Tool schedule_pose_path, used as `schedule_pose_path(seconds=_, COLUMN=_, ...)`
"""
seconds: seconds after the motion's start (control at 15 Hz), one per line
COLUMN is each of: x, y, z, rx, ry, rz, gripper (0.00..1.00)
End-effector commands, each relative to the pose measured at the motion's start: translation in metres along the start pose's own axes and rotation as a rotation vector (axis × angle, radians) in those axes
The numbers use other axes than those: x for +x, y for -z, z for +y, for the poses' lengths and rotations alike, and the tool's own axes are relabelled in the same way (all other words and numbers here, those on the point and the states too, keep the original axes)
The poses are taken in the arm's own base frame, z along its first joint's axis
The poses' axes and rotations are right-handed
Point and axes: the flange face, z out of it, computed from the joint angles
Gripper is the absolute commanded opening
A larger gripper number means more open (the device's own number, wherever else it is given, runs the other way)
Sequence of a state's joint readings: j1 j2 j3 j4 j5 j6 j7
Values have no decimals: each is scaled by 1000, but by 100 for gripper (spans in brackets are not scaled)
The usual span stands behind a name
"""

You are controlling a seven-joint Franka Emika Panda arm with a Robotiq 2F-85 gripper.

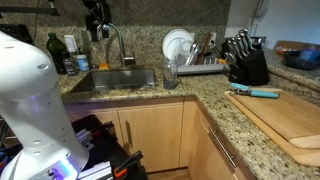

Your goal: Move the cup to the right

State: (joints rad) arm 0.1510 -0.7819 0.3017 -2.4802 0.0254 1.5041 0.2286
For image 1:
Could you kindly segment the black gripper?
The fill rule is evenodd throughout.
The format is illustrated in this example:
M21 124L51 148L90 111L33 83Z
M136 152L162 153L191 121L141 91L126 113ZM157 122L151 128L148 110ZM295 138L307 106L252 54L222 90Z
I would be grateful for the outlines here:
M85 15L86 29L90 32L91 41L99 41L99 33L103 38L109 37L110 23L112 21L110 6L106 0L82 0L88 9Z

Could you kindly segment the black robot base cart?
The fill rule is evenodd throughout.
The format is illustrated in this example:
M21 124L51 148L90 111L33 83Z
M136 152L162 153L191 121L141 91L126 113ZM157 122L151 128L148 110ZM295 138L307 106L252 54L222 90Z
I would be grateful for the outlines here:
M129 156L118 143L112 122L102 124L95 115L86 116L72 123L76 132L88 130L92 140L89 160L78 175L67 161L58 161L45 169L37 178L21 177L18 180L148 180L145 168L140 164L141 151Z

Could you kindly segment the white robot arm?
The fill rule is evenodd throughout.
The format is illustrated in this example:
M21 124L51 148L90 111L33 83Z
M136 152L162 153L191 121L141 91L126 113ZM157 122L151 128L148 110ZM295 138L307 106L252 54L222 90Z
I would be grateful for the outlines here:
M23 146L1 180L112 180L109 162L86 167L91 144L73 130L52 60L4 32L0 60L0 113Z

